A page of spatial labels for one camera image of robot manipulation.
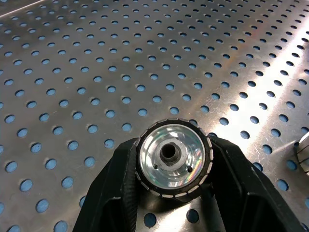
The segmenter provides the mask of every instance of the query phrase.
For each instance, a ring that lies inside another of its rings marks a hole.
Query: shiny metal part
[[[309,132],[299,141],[297,157],[304,172],[309,175]]]
[[[202,140],[192,129],[167,124],[152,131],[142,142],[139,163],[142,173],[153,185],[179,189],[200,174],[205,158]]]
[[[72,231],[114,149],[171,117],[237,144],[309,226],[308,1],[8,0],[0,23],[0,231]],[[209,222],[154,204],[137,232]]]

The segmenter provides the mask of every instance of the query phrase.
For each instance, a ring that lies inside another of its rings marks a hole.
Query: center bore
[[[180,157],[180,149],[176,144],[168,143],[162,146],[160,158],[167,166],[170,167],[177,163],[180,160]]]
[[[164,158],[170,159],[175,155],[175,153],[176,153],[176,148],[173,144],[165,144],[161,148],[161,155]]]

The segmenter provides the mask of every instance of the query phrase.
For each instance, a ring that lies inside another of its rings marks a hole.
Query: black plastic jaw
[[[228,140],[210,137],[210,179],[226,232],[304,232],[271,181]]]
[[[136,140],[120,144],[92,182],[73,232],[135,231]]]

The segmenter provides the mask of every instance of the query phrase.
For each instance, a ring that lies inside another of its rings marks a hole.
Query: metal wheel
[[[200,195],[211,167],[209,138],[189,121],[157,122],[138,143],[137,177],[151,193],[187,202]]]

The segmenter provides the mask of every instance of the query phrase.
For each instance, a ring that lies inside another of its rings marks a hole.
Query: stainless steel surface
[[[179,153],[179,158],[169,166],[160,156],[167,145],[174,148],[174,153]],[[162,189],[179,189],[189,185],[200,175],[205,159],[201,138],[192,129],[180,124],[167,124],[152,131],[142,142],[139,155],[144,176]]]
[[[149,192],[143,192],[139,205],[137,218],[137,232],[170,232],[170,231],[194,231],[194,232],[225,232],[222,220],[218,217],[219,209],[215,198],[207,196],[195,198],[190,204],[177,204],[170,200],[159,200]],[[190,223],[186,214],[190,209],[196,210],[199,216],[197,223]],[[143,217],[152,212],[157,215],[156,224],[151,228],[144,225]]]
[[[0,3],[0,231],[72,231],[114,149],[175,116],[239,145],[309,225],[309,178],[291,152],[309,131],[308,1],[11,2]]]

